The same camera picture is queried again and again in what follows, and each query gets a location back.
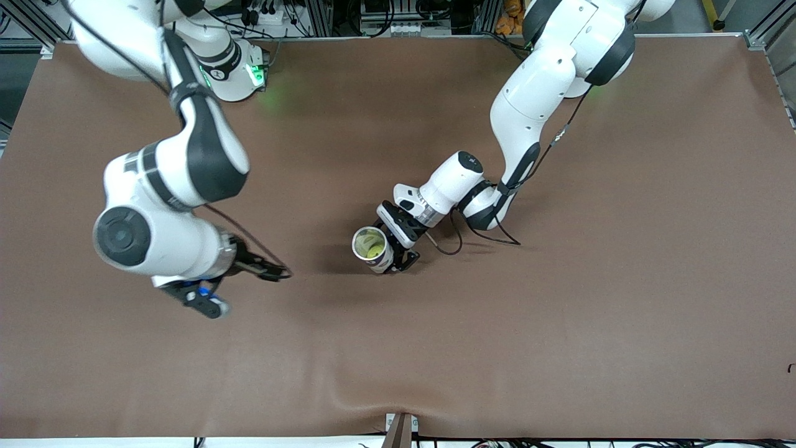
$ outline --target brown table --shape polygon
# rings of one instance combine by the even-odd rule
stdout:
[[[355,434],[408,411],[433,436],[796,437],[796,139],[741,38],[640,39],[520,193],[522,247],[423,240],[385,277],[350,253],[453,151],[500,175],[489,109],[516,65],[491,40],[286,43],[268,90],[224,106],[252,173],[218,206],[296,277],[229,279],[213,321],[96,256],[105,164],[178,122],[59,45],[0,163],[0,434]]]

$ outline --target table surface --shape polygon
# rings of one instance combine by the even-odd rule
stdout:
[[[218,206],[296,276],[228,279],[214,321],[96,256],[105,164],[179,123],[59,45],[0,163],[0,434],[361,434],[408,411],[432,436],[796,436],[796,138],[741,38],[640,39],[513,205],[522,247],[423,241],[395,276],[350,253],[453,151],[501,174],[489,110],[516,66],[481,39],[285,43],[267,91],[224,105],[252,172]]]

